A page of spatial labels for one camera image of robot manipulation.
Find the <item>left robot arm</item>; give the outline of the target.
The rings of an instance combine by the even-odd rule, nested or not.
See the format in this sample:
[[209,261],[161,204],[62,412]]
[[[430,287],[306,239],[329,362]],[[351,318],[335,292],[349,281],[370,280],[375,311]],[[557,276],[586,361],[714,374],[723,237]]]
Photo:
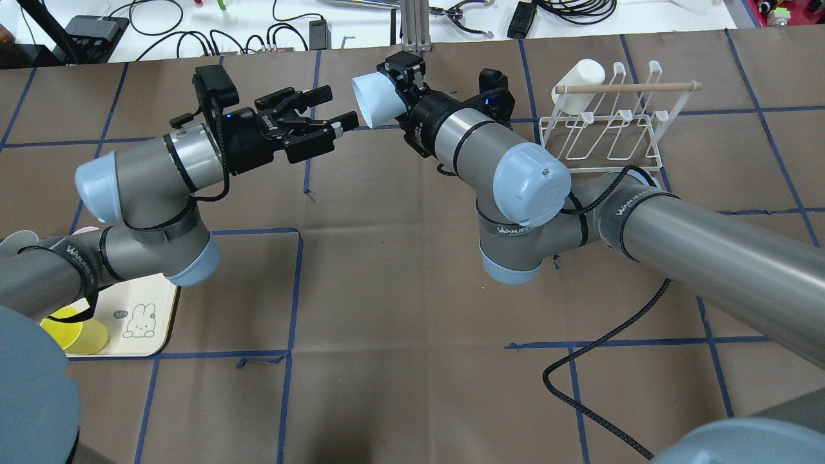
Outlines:
[[238,91],[220,66],[193,76],[194,114],[171,120],[173,130],[131,149],[79,166],[75,185],[100,230],[41,240],[23,230],[2,241],[2,462],[70,463],[79,449],[80,398],[66,375],[68,359],[39,326],[70,303],[86,300],[68,324],[91,320],[99,293],[116,283],[162,274],[177,287],[212,275],[219,255],[204,226],[200,191],[272,162],[284,151],[292,164],[334,149],[358,124],[349,111],[325,120],[304,117],[332,100],[324,86],[280,89],[231,113]]

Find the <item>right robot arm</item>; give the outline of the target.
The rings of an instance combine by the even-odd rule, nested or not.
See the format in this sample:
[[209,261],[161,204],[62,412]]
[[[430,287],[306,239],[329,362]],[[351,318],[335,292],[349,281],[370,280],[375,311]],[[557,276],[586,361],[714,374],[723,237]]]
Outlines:
[[672,282],[823,367],[823,250],[700,208],[628,165],[574,185],[569,169],[510,129],[507,77],[482,70],[477,96],[460,102],[425,82],[425,61],[400,51],[353,80],[370,126],[395,119],[404,139],[476,193],[484,270],[530,282],[546,256],[595,240],[661,273],[657,293],[598,340],[545,368],[545,388],[651,463],[822,463],[823,390],[745,417],[719,420],[652,453],[555,387],[553,372],[600,347],[651,311]]

